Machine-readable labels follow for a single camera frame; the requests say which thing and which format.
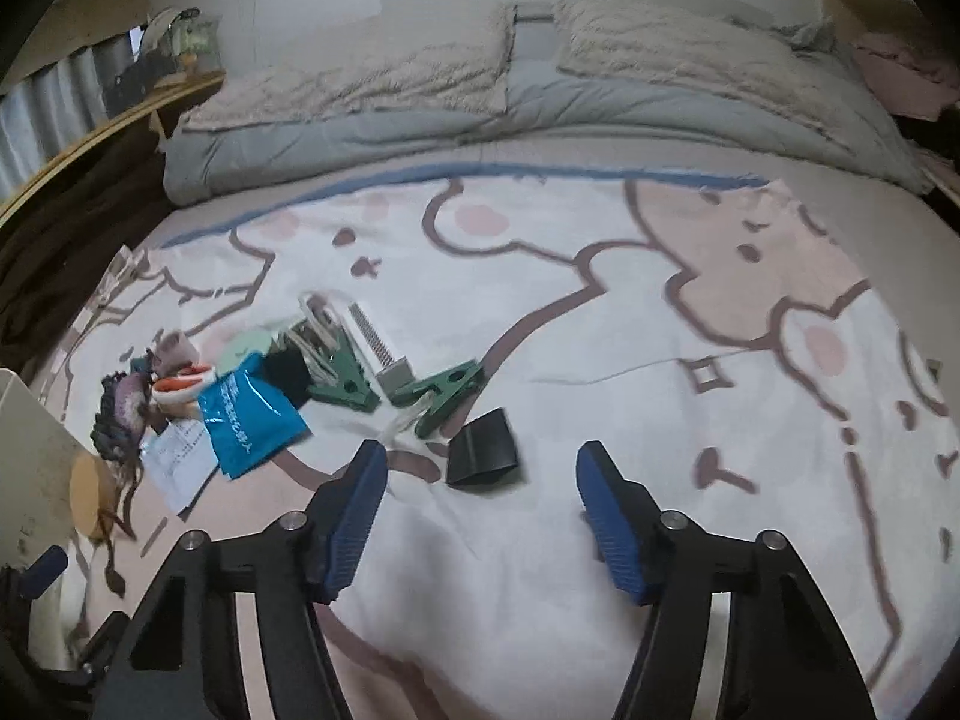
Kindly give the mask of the round wooden lid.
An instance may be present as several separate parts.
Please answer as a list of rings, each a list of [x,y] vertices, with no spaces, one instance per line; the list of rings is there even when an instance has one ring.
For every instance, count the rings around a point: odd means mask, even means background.
[[[107,463],[97,455],[80,452],[70,473],[71,520],[76,531],[91,541],[110,535],[117,511],[119,489]]]

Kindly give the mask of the crocheted blue brown yarn piece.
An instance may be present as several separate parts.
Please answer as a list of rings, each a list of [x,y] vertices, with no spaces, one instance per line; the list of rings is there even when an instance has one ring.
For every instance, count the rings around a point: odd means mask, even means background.
[[[142,484],[145,470],[142,439],[149,417],[149,375],[143,371],[114,372],[101,380],[99,410],[94,415],[91,440],[94,450],[112,468],[119,484],[119,507],[101,509],[99,525],[110,525],[125,538],[137,539],[133,530],[133,496]]]

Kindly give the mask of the white cardboard shoe box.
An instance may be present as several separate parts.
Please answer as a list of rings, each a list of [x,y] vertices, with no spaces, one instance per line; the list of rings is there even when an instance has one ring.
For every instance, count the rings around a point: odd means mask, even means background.
[[[68,556],[67,570],[34,601],[28,652],[44,668],[66,670],[86,640],[86,590],[91,546],[73,527],[70,473],[80,442],[14,373],[2,372],[0,486],[2,561],[24,569],[51,544]]]

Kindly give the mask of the white paper sachet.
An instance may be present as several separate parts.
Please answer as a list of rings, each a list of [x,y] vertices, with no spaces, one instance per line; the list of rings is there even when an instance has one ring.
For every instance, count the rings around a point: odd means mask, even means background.
[[[159,434],[149,431],[142,444],[142,463],[149,481],[176,515],[189,511],[218,470],[208,431],[193,419],[174,419]]]

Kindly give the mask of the white tape roll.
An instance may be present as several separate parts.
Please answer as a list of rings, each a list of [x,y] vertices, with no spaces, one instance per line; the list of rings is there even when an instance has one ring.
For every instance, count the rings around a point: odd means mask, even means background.
[[[153,371],[158,377],[174,376],[199,361],[199,351],[179,330],[166,333],[153,348]]]

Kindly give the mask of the cartoon print blanket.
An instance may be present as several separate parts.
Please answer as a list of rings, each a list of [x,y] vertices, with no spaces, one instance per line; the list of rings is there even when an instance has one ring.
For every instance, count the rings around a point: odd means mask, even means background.
[[[958,635],[958,241],[911,193],[805,164],[692,176],[457,176],[322,197],[275,188],[174,216],[67,333],[43,397],[78,437],[99,382],[164,333],[204,355],[358,302],[422,376],[477,359],[460,419],[505,411],[514,483],[446,483],[448,431],[311,403],[308,437],[213,479],[190,523],[255,532],[368,437],[391,479],[355,583],[320,615],[359,718],[605,718],[644,614],[579,502],[600,440],[711,532],[786,533],[884,718]]]

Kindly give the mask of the dark brown folded blanket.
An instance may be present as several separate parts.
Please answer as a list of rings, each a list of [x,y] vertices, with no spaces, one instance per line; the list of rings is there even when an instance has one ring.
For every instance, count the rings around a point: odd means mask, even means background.
[[[2,364],[31,374],[121,247],[172,211],[160,135],[132,125],[53,177],[2,226]]]

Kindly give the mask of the black small box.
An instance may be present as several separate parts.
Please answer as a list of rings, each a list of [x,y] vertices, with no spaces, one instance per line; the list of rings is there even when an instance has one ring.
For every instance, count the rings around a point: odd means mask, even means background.
[[[446,483],[454,489],[491,488],[519,470],[519,450],[503,408],[467,422],[448,447]]]

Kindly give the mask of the green plastic clip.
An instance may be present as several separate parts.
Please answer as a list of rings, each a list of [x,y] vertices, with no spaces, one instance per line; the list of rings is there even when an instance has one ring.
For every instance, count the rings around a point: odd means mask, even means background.
[[[389,397],[394,406],[412,406],[423,398],[428,406],[415,421],[413,432],[419,439],[436,433],[460,403],[475,394],[485,380],[483,366],[478,361],[467,361],[434,376],[405,383]]]

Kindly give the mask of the grey curtain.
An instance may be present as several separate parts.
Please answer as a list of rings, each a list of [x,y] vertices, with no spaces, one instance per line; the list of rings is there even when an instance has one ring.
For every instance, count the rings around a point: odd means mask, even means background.
[[[57,154],[107,121],[103,93],[132,62],[127,32],[85,47],[29,75],[2,96],[2,199]]]

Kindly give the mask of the white cap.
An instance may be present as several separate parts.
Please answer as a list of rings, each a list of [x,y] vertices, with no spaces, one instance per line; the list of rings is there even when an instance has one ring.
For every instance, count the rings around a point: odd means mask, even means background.
[[[143,33],[143,40],[145,43],[156,43],[176,21],[182,20],[182,18],[195,18],[199,13],[200,10],[197,7],[163,8],[158,15],[153,16],[153,18],[149,20],[148,26]]]

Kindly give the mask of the pink clothes pile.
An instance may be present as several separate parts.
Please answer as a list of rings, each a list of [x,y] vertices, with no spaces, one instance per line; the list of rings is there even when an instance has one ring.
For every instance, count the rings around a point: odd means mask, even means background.
[[[937,46],[864,32],[851,46],[864,82],[892,115],[934,122],[958,101],[958,65]]]

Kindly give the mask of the grey duvet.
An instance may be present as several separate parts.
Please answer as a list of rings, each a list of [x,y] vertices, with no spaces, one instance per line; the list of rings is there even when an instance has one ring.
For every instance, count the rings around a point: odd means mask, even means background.
[[[928,179],[905,138],[825,23],[765,29],[734,16],[713,16],[778,39],[811,67],[843,122],[848,151],[808,128],[734,99],[560,70],[562,36],[553,23],[555,4],[505,5],[516,8],[516,18],[503,114],[383,110],[327,121],[187,132],[182,124],[189,110],[164,150],[167,195],[189,206],[245,188],[395,156],[535,133],[690,140],[822,164],[914,193],[928,190]]]

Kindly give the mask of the right beige quilted pillow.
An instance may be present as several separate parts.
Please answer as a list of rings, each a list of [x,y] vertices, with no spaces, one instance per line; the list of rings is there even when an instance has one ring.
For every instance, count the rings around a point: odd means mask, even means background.
[[[774,37],[643,0],[558,0],[553,23],[560,70],[734,99],[851,148],[814,71]]]

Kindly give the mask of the left beige quilted pillow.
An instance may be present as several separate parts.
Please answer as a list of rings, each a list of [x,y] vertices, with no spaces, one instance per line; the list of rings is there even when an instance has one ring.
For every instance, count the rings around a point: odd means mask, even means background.
[[[293,62],[226,82],[187,132],[327,121],[383,110],[506,110],[516,8],[496,4],[413,25],[371,20],[311,39]]]

